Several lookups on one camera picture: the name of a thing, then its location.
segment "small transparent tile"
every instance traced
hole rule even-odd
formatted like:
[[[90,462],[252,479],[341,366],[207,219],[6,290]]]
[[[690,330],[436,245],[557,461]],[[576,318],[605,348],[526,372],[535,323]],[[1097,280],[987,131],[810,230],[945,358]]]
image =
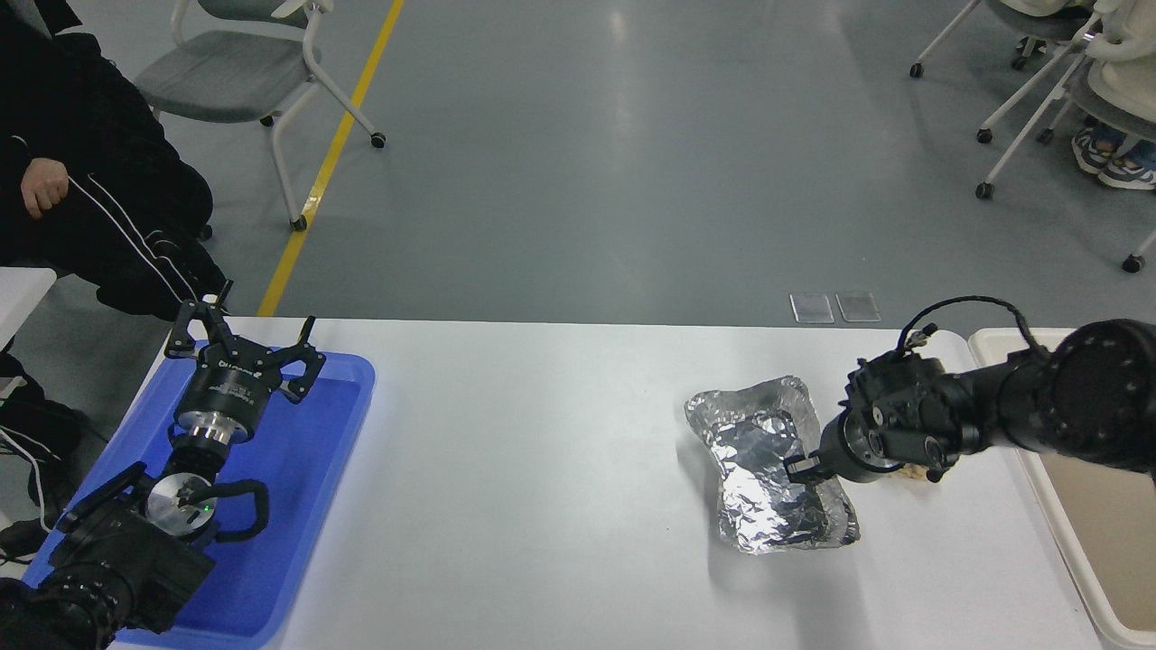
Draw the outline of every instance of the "small transparent tile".
[[[827,294],[791,294],[791,309],[795,312],[795,323],[835,323]]]
[[[839,303],[839,311],[847,323],[879,323],[879,305],[875,304],[875,296],[867,291],[846,291],[835,294],[835,300]]]

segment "blue tray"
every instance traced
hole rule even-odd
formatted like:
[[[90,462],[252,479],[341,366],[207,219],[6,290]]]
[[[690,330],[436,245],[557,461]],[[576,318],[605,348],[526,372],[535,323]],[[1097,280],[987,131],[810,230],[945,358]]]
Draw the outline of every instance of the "blue tray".
[[[171,451],[172,421],[194,361],[165,360],[136,408],[77,490],[84,496],[136,460],[156,477]],[[274,394],[257,434],[235,445],[221,481],[259,479],[269,487],[269,525],[239,544],[212,544],[216,568],[177,615],[171,630],[124,630],[118,641],[188,650],[253,650],[280,628],[301,584],[313,542],[357,438],[373,387],[373,367],[360,356],[327,354],[321,375],[299,405]],[[225,498],[217,508],[224,530],[249,527],[252,498]],[[52,571],[49,555],[64,535],[53,531],[24,581],[37,585]]]

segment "yellow floor line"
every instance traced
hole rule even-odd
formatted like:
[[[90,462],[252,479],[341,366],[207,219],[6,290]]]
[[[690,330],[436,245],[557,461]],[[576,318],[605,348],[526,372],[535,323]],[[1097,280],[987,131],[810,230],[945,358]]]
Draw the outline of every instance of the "yellow floor line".
[[[365,99],[365,93],[369,91],[369,84],[373,81],[373,74],[377,72],[377,66],[381,60],[381,53],[385,52],[385,46],[390,43],[390,35],[393,34],[393,25],[398,22],[398,15],[401,14],[402,5],[405,5],[405,0],[393,0],[393,6],[390,7],[390,14],[385,17],[381,31],[377,35],[373,50],[370,51],[369,59],[365,60],[365,67],[362,68],[357,87],[354,88],[354,94],[349,97],[355,106],[360,108],[362,101]],[[302,216],[305,217],[305,222],[310,227],[313,226],[317,207],[321,205],[321,198],[325,197],[325,189],[328,187],[329,178],[333,177],[333,170],[338,167],[338,158],[341,157],[341,150],[346,146],[346,140],[349,139],[349,131],[353,128],[353,125],[354,117],[346,112],[341,119],[341,124],[338,126],[338,132],[333,135],[333,141],[329,143],[329,153],[326,154],[325,161],[321,163],[321,169],[317,172],[317,179],[313,180],[313,189],[310,190],[309,199],[305,200],[305,209],[302,210]],[[286,250],[281,253],[281,261],[277,263],[277,268],[273,272],[273,279],[269,280],[269,286],[265,289],[261,306],[257,309],[258,316],[273,316],[277,310],[277,303],[281,302],[286,286],[289,285],[292,267],[297,264],[297,256],[301,254],[301,249],[305,245],[305,237],[307,236],[307,229],[289,236]]]

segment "gray chair seat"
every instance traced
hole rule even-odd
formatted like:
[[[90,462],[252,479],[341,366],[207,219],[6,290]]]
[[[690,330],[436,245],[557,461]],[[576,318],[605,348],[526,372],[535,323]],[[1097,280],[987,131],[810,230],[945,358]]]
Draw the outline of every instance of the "gray chair seat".
[[[269,115],[307,77],[299,40],[208,31],[149,66],[136,87],[162,112],[228,124]]]
[[[1120,109],[1092,90],[1088,82],[1088,74],[1094,65],[1095,61],[1087,61],[1072,75],[1072,80],[1068,82],[1068,94],[1075,105],[1109,126],[1156,142],[1156,124]]]

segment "foil-wrapped object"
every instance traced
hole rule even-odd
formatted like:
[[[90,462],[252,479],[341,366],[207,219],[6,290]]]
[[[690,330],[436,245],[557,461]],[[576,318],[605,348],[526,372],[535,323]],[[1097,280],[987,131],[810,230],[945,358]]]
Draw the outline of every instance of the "foil-wrapped object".
[[[762,555],[859,539],[855,510],[837,479],[794,483],[783,465],[818,448],[818,416],[801,379],[698,393],[686,412],[719,467],[719,533],[735,548]]]

